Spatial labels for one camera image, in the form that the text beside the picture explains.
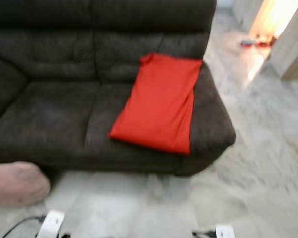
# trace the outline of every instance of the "sofa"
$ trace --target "sofa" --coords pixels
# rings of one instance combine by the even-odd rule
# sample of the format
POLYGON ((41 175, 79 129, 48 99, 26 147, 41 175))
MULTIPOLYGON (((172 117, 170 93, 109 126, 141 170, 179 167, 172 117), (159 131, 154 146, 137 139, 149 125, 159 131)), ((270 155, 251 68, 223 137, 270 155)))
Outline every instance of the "sofa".
POLYGON ((202 59, 216 0, 0 0, 0 163, 200 172, 235 142, 203 64, 189 156, 110 140, 151 52, 202 59))

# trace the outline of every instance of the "electrical cord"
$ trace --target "electrical cord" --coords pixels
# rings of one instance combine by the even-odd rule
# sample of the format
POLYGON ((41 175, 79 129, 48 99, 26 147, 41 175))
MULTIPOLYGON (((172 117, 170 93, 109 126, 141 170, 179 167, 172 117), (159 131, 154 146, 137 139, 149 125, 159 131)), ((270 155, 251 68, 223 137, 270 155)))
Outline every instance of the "electrical cord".
POLYGON ((217 238, 216 231, 208 231, 208 232, 193 231, 192 235, 196 238, 217 238))
POLYGON ((42 223, 42 222, 44 222, 45 218, 46 218, 45 215, 24 218, 22 221, 15 224, 9 231, 7 231, 2 238, 6 238, 15 228, 17 228, 19 225, 21 225, 24 222, 31 221, 31 220, 38 220, 39 223, 42 223))

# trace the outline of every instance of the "back cushion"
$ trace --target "back cushion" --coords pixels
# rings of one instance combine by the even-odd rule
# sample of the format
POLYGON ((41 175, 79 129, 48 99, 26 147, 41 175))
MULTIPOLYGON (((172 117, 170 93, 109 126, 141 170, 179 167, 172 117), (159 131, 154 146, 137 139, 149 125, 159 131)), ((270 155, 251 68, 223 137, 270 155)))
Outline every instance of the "back cushion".
POLYGON ((32 80, 96 80, 91 0, 0 0, 0 58, 32 80))
POLYGON ((134 82, 150 52, 202 58, 216 0, 0 0, 0 57, 32 80, 134 82))
POLYGON ((107 82, 133 82, 136 80, 141 56, 159 52, 201 59, 208 38, 208 32, 95 32, 98 75, 107 82))
POLYGON ((0 57, 32 80, 96 80, 91 30, 0 30, 0 57))
POLYGON ((99 77, 133 82, 148 53, 201 59, 216 0, 92 0, 91 7, 99 77))

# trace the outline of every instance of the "red cloth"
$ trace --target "red cloth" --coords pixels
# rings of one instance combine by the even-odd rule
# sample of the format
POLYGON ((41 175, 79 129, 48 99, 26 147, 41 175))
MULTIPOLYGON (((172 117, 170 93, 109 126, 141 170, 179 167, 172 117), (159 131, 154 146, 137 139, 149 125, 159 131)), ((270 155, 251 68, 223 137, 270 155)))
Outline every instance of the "red cloth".
POLYGON ((131 96, 110 138, 190 154, 193 88, 202 60, 152 53, 140 59, 131 96))

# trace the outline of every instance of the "white tile floor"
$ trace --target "white tile floor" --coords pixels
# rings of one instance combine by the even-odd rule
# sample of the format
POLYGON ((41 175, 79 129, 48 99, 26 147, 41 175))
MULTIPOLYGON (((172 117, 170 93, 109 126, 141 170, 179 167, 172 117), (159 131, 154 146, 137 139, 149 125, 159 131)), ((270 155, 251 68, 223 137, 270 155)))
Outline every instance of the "white tile floor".
MULTIPOLYGON (((242 49, 229 11, 216 12, 205 55, 237 131, 236 145, 191 178, 67 171, 45 202, 0 208, 0 236, 22 217, 66 212, 73 238, 190 238, 229 223, 236 238, 298 238, 298 82, 242 49)), ((14 238, 33 238, 27 223, 14 238)))

